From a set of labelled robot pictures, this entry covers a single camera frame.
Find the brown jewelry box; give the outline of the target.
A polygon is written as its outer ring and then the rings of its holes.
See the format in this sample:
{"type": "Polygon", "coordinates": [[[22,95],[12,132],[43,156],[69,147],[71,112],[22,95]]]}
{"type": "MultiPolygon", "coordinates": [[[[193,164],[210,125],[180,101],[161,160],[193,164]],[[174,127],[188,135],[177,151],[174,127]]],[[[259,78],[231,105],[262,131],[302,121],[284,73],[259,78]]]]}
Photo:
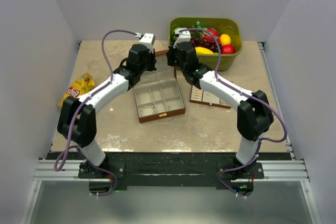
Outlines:
{"type": "Polygon", "coordinates": [[[155,53],[156,70],[146,71],[133,87],[140,123],[178,116],[186,112],[177,82],[176,68],[167,64],[166,53],[167,50],[155,53]],[[177,104],[181,109],[168,111],[169,104],[177,104]]]}

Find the brown ring earring tray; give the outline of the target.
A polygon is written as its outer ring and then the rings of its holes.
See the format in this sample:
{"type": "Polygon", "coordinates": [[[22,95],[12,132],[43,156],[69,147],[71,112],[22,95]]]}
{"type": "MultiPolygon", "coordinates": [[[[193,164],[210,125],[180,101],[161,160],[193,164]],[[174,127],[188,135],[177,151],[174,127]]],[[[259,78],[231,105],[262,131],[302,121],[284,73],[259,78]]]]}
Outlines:
{"type": "Polygon", "coordinates": [[[229,106],[219,97],[213,95],[210,92],[198,89],[195,86],[192,86],[191,89],[190,102],[218,108],[231,109],[231,106],[229,106]]]}

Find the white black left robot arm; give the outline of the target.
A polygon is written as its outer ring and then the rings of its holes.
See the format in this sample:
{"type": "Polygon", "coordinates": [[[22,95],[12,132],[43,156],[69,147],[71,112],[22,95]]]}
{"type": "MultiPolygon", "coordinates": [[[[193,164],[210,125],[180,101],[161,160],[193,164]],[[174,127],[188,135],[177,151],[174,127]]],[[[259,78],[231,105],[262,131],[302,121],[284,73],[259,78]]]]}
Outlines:
{"type": "Polygon", "coordinates": [[[146,71],[156,70],[155,50],[144,44],[132,45],[128,57],[102,84],[78,98],[64,100],[57,125],[57,131],[66,140],[66,148],[61,155],[61,165],[55,164],[55,170],[61,170],[70,150],[75,143],[86,160],[91,163],[90,171],[97,178],[108,174],[109,165],[104,162],[106,155],[96,141],[96,115],[108,103],[128,92],[137,84],[146,71]]]}

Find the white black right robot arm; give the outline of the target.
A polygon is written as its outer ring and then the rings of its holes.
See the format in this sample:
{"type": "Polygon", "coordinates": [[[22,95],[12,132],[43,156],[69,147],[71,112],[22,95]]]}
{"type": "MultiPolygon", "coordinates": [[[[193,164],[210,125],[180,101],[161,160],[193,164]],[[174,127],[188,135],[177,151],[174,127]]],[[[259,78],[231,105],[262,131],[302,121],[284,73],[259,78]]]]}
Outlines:
{"type": "Polygon", "coordinates": [[[246,178],[253,171],[252,163],[260,150],[261,137],[274,122],[266,94],[258,90],[243,89],[219,76],[211,67],[200,63],[190,42],[169,45],[167,64],[178,67],[190,85],[207,91],[225,101],[237,112],[237,129],[241,135],[234,171],[239,178],[246,178]]]}

